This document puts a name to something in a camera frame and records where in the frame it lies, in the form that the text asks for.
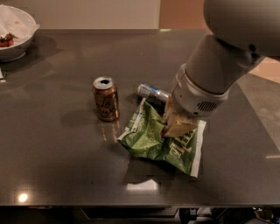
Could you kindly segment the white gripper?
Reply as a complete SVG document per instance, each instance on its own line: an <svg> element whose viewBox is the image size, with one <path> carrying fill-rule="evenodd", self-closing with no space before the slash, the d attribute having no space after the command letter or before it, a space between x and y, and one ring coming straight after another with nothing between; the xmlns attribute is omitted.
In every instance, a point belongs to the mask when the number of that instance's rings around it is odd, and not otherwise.
<svg viewBox="0 0 280 224"><path fill-rule="evenodd" d="M168 98L163 120L165 126L163 137L178 137L198 126L196 118L187 118L179 113L192 117L209 117L228 99L228 91L223 94L210 93L198 87L189 77L186 64L183 64L171 84L171 97Z"/></svg>

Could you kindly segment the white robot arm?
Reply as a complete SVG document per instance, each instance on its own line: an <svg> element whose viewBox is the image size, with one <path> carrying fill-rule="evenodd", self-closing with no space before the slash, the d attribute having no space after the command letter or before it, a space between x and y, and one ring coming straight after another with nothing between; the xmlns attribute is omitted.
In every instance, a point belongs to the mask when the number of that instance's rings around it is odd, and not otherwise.
<svg viewBox="0 0 280 224"><path fill-rule="evenodd" d="M171 85L165 137L198 126L228 99L231 86L263 58L280 56L280 0L204 0L209 34L196 45Z"/></svg>

